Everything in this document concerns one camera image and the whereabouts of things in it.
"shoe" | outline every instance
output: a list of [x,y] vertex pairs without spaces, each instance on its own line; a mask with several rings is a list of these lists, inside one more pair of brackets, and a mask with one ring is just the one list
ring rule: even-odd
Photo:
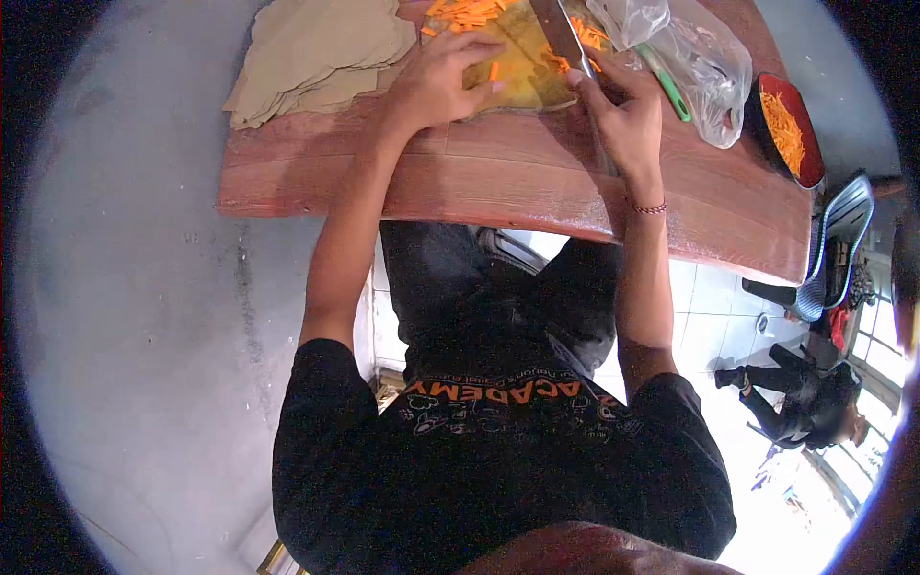
[[744,367],[717,369],[714,375],[716,378],[716,389],[721,389],[726,385],[734,385],[739,389],[744,387]]

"bowl of shredded carrot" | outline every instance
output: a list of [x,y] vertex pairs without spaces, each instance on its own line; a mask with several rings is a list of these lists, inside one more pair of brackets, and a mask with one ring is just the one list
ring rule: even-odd
[[799,91],[786,80],[760,74],[748,103],[748,117],[766,155],[802,188],[817,186],[824,178],[824,162]]

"bowl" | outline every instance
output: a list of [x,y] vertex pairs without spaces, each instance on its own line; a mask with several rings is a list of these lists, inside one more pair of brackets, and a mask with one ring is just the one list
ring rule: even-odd
[[[760,102],[761,92],[778,96],[802,132],[802,145],[805,148],[805,156],[802,158],[801,166],[799,167],[798,178],[789,170],[789,166],[783,160],[783,156],[780,155],[779,149],[776,148],[773,134],[770,133],[770,129],[766,126],[764,108]],[[746,108],[747,117],[753,123],[753,132],[760,141],[761,148],[770,163],[794,179],[805,190],[811,190],[817,186],[824,178],[824,162],[821,160],[818,138],[815,137],[814,128],[811,127],[811,119],[805,109],[805,102],[802,101],[802,95],[796,87],[772,74],[760,74],[753,82]]]

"wrist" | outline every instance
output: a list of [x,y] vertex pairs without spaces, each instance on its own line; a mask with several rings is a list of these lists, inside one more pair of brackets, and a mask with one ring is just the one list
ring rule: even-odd
[[637,208],[657,208],[664,203],[664,182],[659,169],[645,173],[624,172],[626,194]]
[[381,109],[364,129],[359,146],[364,152],[397,150],[401,154],[415,132],[406,118]]

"right hand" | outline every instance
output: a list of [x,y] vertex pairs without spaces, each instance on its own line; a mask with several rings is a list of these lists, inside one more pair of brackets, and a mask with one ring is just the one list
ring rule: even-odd
[[631,200],[637,206],[656,207],[663,200],[658,82],[649,72],[627,68],[625,52],[609,54],[591,46],[584,46],[584,51],[601,68],[598,79],[604,87],[622,94],[624,101],[615,106],[581,70],[569,70],[566,79],[597,122],[607,154],[627,181]]

